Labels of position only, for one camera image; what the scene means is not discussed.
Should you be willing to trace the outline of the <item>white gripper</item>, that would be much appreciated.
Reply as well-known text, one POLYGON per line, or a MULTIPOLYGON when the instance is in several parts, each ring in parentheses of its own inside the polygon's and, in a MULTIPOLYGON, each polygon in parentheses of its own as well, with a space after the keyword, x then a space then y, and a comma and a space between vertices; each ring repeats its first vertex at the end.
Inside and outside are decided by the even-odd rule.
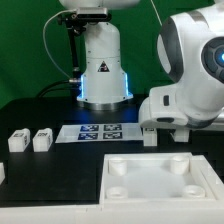
POLYGON ((139 109, 142 128, 224 131, 224 111, 209 120, 189 117, 177 106, 176 90, 176 84, 150 90, 139 109))

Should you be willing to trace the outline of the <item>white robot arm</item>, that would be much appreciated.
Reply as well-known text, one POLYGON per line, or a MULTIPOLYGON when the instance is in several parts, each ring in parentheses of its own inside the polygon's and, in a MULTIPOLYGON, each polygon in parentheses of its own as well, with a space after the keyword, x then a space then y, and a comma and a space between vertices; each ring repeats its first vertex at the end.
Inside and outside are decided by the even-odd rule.
MULTIPOLYGON (((120 37, 109 12, 140 0, 59 0, 68 20, 85 36, 87 68, 79 103, 108 110, 132 97, 120 59, 120 37)), ((154 87, 139 110, 139 124, 202 129, 224 108, 224 0, 169 17, 157 39, 159 60, 171 85, 154 87)))

